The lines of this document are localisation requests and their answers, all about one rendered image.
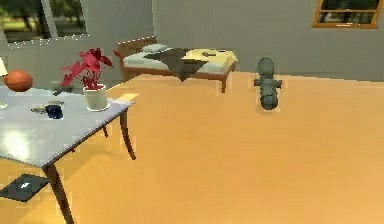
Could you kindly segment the wooden bed with white mattress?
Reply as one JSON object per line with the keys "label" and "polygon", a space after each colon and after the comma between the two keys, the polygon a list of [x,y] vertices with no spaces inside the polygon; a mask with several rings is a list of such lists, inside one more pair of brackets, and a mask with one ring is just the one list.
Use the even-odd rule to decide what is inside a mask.
{"label": "wooden bed with white mattress", "polygon": [[217,80],[221,92],[226,90],[227,77],[238,59],[232,50],[204,48],[169,48],[157,43],[155,36],[120,42],[114,54],[120,62],[123,79],[128,81],[141,74]]}

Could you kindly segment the dark brown blanket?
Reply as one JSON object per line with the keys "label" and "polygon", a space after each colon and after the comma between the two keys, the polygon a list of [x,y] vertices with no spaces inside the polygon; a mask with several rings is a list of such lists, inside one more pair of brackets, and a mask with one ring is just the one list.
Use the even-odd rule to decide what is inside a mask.
{"label": "dark brown blanket", "polygon": [[149,54],[146,58],[161,61],[168,66],[169,70],[178,77],[180,81],[185,81],[206,64],[206,62],[198,60],[183,60],[187,51],[188,49],[186,48],[172,48]]}

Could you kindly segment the grey pillow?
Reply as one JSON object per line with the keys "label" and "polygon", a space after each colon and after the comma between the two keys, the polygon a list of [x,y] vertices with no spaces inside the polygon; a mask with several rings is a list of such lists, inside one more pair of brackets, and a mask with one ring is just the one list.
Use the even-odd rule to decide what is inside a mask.
{"label": "grey pillow", "polygon": [[168,48],[168,46],[163,45],[163,44],[150,44],[150,45],[146,45],[146,46],[142,47],[141,51],[147,52],[147,53],[154,53],[154,52],[164,51],[167,48]]}

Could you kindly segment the grey green dumbbell shape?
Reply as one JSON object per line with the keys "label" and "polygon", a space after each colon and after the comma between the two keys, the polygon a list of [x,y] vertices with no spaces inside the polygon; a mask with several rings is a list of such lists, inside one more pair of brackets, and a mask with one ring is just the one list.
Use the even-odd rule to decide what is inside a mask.
{"label": "grey green dumbbell shape", "polygon": [[273,110],[278,106],[277,90],[282,87],[282,81],[274,79],[274,63],[270,58],[261,58],[257,70],[259,78],[254,85],[260,87],[260,104],[265,110]]}

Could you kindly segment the red house plant white pot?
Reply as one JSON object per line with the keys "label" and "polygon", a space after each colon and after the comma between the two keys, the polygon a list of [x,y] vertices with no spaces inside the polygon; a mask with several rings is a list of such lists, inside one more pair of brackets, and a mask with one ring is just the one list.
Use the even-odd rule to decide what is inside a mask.
{"label": "red house plant white pot", "polygon": [[85,96],[87,109],[99,112],[109,108],[106,96],[106,85],[100,82],[105,68],[113,68],[112,61],[102,53],[100,48],[90,48],[79,53],[80,60],[73,65],[62,67],[64,72],[62,87],[68,87],[73,81],[79,80]]}

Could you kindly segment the dark blue small object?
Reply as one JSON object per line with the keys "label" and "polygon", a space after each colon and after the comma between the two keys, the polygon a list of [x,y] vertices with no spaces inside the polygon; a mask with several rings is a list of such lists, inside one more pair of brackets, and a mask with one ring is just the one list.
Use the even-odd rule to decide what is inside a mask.
{"label": "dark blue small object", "polygon": [[60,105],[47,105],[45,110],[51,119],[61,119],[63,117],[63,111]]}

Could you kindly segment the white table with brown legs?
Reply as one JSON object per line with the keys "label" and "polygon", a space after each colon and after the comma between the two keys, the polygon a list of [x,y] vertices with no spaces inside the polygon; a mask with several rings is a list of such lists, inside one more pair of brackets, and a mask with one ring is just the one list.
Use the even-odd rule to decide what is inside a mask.
{"label": "white table with brown legs", "polygon": [[[0,110],[0,157],[43,170],[66,224],[75,223],[55,162],[115,119],[120,120],[128,153],[134,154],[127,122],[131,101],[111,99],[107,109],[91,112],[81,94],[55,95],[50,90],[36,88],[17,93],[5,86],[0,86],[0,101],[7,105]],[[50,119],[32,111],[50,101],[64,103],[61,119]]]}

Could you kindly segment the orange basketball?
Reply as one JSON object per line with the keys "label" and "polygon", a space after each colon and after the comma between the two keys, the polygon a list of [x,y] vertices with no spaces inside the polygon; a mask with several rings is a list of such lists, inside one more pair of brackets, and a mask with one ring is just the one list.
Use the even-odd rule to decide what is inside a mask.
{"label": "orange basketball", "polygon": [[4,77],[4,83],[14,92],[25,92],[32,87],[33,78],[25,70],[11,70]]}

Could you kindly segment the large white framed window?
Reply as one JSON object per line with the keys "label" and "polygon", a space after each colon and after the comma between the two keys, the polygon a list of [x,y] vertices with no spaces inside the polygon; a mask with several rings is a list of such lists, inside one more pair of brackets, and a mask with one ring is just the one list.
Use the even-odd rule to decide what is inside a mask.
{"label": "large white framed window", "polygon": [[87,33],[81,0],[0,0],[0,29],[8,43]]}

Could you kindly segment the wooden framed window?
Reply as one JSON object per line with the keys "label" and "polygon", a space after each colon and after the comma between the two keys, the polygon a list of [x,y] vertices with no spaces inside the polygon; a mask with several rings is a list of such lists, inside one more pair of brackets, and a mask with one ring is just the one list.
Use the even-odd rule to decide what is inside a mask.
{"label": "wooden framed window", "polygon": [[384,0],[318,0],[313,28],[376,29]]}

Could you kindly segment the dark grey flat square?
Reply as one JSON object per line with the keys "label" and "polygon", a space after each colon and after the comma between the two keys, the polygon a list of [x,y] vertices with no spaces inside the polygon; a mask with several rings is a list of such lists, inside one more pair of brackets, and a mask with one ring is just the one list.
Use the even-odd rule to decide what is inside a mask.
{"label": "dark grey flat square", "polygon": [[0,197],[27,202],[47,184],[45,177],[22,174],[0,190]]}

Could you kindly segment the white lamp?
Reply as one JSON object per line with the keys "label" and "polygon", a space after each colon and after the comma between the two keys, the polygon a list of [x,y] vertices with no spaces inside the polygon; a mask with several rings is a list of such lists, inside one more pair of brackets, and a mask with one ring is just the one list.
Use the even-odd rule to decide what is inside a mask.
{"label": "white lamp", "polygon": [[[8,71],[4,64],[2,57],[0,56],[0,87],[4,85],[4,78],[7,76]],[[0,99],[0,110],[6,109],[8,105]]]}

